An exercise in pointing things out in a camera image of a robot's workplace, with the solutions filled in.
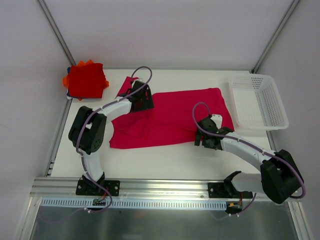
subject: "white plastic basket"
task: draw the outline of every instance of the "white plastic basket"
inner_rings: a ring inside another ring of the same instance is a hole
[[[229,89],[236,123],[252,130],[278,130],[289,126],[275,80],[267,75],[233,76]]]

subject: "laundry basket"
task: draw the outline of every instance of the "laundry basket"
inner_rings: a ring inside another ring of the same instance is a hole
[[[275,80],[267,75],[233,76],[229,89],[236,123],[251,130],[279,130],[289,126]]]

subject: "orange object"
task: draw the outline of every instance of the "orange object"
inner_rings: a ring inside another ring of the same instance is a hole
[[[70,73],[63,78],[62,83],[68,89],[69,95],[80,101],[82,98],[101,98],[103,90],[109,87],[102,64],[92,60],[80,61],[76,66],[71,66]]]

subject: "white wall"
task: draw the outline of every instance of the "white wall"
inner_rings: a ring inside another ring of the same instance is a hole
[[[279,89],[289,128],[273,133],[290,151],[306,184],[303,208],[314,239],[320,239],[320,1],[303,0],[259,73]]]
[[[292,0],[46,0],[76,62],[251,70]]]
[[[68,62],[35,0],[1,0],[0,32],[0,238],[12,240],[47,164]]]

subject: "ventilation grille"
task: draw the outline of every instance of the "ventilation grille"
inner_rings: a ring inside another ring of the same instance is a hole
[[[101,208],[93,206],[93,198],[77,197],[43,197],[41,206],[68,208]],[[110,208],[115,209],[195,209],[195,210],[226,210],[225,201],[201,200],[149,200],[149,199],[114,199]]]

